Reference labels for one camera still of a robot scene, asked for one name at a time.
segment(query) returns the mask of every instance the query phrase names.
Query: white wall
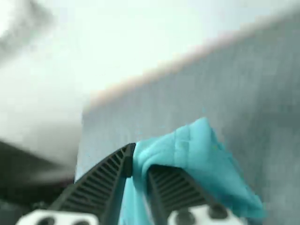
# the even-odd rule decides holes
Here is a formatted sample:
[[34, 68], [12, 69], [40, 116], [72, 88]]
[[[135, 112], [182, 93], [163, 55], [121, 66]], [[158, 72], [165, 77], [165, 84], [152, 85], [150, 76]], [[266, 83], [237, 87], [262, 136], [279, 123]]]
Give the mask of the white wall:
[[74, 166], [81, 114], [92, 93], [297, 2], [40, 0], [44, 29], [13, 53], [0, 52], [0, 137]]

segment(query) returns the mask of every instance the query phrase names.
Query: teal fabric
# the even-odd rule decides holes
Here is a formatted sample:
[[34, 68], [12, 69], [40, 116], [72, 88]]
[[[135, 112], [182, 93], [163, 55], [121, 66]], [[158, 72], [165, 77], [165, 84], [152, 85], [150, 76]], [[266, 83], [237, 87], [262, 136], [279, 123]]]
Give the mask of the teal fabric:
[[217, 141], [206, 118], [173, 133], [137, 143], [134, 173], [125, 185], [120, 224], [150, 225], [144, 205], [145, 177], [153, 164], [181, 167], [238, 217], [263, 218], [259, 197], [243, 180], [231, 153]]

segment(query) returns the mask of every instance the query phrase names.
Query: black object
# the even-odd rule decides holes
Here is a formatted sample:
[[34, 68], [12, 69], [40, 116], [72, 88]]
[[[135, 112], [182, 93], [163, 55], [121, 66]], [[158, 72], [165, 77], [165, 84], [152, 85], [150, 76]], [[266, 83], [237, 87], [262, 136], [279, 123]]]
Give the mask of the black object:
[[92, 213], [101, 225], [117, 225], [134, 149], [135, 143], [128, 144], [106, 157], [66, 188], [49, 209]]
[[[125, 181], [133, 173], [134, 149], [131, 143], [106, 157], [66, 188], [48, 209], [91, 213], [100, 225], [117, 225]], [[196, 219], [188, 208], [204, 204], [210, 206], [212, 218], [224, 217], [221, 205], [181, 168], [151, 166], [147, 200], [155, 225], [167, 225], [173, 211], [177, 211], [177, 225], [194, 225]]]

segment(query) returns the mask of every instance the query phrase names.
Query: crumpled towel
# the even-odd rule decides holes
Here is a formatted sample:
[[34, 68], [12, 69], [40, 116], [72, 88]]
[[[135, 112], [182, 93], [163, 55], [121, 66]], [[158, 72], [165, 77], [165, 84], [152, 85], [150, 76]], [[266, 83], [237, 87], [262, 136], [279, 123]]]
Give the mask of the crumpled towel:
[[146, 172], [153, 164], [183, 168], [238, 217], [265, 217], [263, 204], [244, 182], [237, 162], [217, 141], [206, 118], [136, 144], [133, 177], [126, 181], [120, 225], [151, 225], [145, 208]]

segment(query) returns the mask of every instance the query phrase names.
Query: gray surface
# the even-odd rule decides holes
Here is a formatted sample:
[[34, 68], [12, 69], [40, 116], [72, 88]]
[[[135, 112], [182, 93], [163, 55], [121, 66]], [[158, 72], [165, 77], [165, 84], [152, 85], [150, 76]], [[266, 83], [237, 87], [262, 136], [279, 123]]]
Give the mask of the gray surface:
[[207, 116], [269, 211], [298, 224], [300, 15], [85, 115], [77, 177], [118, 147]]

